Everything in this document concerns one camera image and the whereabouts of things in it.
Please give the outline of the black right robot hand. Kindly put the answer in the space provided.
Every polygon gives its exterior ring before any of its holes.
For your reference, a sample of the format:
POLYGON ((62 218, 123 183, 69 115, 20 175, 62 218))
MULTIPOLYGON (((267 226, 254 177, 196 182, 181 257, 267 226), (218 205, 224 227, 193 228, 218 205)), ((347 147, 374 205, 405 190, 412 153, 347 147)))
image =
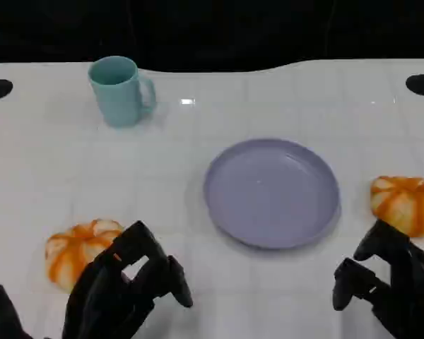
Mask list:
POLYGON ((372 314, 394 338, 424 338, 424 250, 383 220, 366 233, 352 258, 334 272, 332 303, 344 310, 353 297, 371 303, 372 314), (362 261, 378 256, 390 265, 390 282, 362 261))

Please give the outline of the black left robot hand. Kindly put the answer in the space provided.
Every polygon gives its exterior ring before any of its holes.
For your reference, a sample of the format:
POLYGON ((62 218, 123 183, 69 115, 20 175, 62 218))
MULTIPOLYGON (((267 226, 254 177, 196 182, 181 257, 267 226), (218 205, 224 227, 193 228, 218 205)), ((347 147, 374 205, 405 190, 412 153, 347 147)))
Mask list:
POLYGON ((63 338, 132 338, 171 294, 193 305, 184 269, 153 233, 137 221, 89 263, 69 295, 63 338))

